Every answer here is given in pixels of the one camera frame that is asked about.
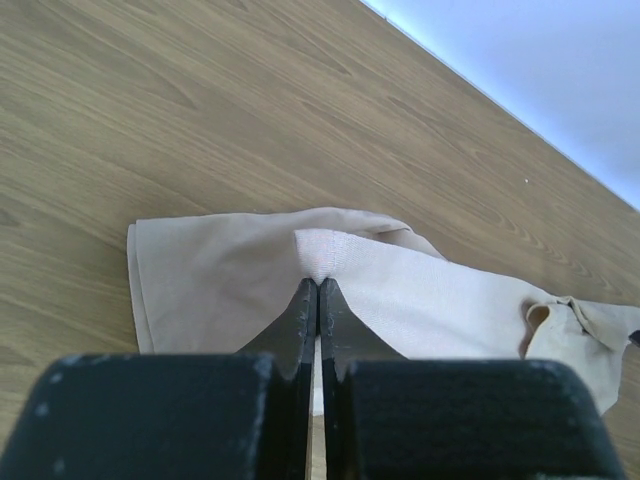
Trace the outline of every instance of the fabric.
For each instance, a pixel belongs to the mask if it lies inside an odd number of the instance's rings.
[[[141,220],[127,251],[143,353],[237,351],[282,313],[302,278],[331,277],[351,310],[408,358],[555,359],[604,412],[617,399],[628,336],[640,329],[638,308],[559,298],[451,263],[408,225],[369,212]]]

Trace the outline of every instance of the wooden surface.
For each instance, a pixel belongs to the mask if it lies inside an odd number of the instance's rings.
[[[356,0],[0,0],[0,72],[0,439],[54,358],[135,350],[141,217],[375,210],[640,304],[640,215]],[[632,478],[638,418],[636,348],[606,416]]]

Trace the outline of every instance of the towel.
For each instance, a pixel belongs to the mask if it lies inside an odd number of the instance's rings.
[[[561,361],[604,413],[640,330],[640,308],[556,297],[449,262],[405,223],[371,212],[139,220],[127,255],[142,353],[235,352],[284,311],[302,278],[334,278],[349,308],[405,357]]]

